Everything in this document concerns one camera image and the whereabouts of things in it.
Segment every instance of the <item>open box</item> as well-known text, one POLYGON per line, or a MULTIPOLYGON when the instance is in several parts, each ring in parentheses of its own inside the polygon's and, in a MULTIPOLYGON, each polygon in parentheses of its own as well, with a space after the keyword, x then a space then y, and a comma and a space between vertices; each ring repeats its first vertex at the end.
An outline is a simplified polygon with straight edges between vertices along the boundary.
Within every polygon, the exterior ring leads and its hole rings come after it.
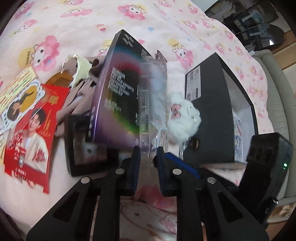
POLYGON ((255 109, 239 80, 217 53, 186 74, 185 98, 200 111, 202 122, 194 136, 198 148, 187 148, 184 161, 193 166, 215 164, 214 167, 240 168, 245 165, 251 138, 258 134, 255 109), (242 127, 240 158, 235 155, 236 116, 242 127))

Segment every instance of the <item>plush doll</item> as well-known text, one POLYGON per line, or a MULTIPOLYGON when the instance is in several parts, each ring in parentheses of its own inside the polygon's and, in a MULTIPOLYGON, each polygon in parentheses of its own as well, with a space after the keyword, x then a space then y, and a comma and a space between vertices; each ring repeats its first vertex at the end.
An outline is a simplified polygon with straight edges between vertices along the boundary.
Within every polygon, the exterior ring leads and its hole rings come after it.
POLYGON ((167 135, 170 141, 181 145, 197 132, 201 123, 200 112, 184 99, 182 93, 169 94, 167 113, 167 135))

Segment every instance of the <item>blue strip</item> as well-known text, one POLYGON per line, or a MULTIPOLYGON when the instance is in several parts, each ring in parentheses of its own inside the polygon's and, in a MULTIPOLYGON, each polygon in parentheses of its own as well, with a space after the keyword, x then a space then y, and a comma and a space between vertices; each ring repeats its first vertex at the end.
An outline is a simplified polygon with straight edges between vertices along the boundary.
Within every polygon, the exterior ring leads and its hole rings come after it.
POLYGON ((174 163, 177 164, 177 166, 184 168, 188 172, 192 173, 196 178, 201 178, 201 176, 198 174, 197 170, 194 169, 193 167, 187 165, 185 162, 183 162, 181 159, 176 157, 170 152, 165 153, 165 158, 170 159, 174 161, 174 163))

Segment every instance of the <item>red packaging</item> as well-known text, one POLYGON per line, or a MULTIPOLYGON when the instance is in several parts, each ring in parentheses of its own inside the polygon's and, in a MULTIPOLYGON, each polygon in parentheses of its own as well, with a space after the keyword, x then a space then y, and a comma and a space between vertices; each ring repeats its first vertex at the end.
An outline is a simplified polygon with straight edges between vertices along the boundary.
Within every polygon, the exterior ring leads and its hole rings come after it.
POLYGON ((45 96, 32 110, 10 129, 7 138, 5 172, 31 188, 49 193, 49 163, 56 130, 56 113, 60 110, 69 89, 42 85, 45 96))

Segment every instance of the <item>barcode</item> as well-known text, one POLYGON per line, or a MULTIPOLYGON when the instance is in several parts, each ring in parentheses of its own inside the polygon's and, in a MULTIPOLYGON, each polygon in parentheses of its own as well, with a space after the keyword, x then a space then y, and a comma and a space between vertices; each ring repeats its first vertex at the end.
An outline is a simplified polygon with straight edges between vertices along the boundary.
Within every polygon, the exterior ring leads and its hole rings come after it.
POLYGON ((190 76, 189 76, 189 81, 192 81, 193 80, 193 71, 190 73, 190 76))

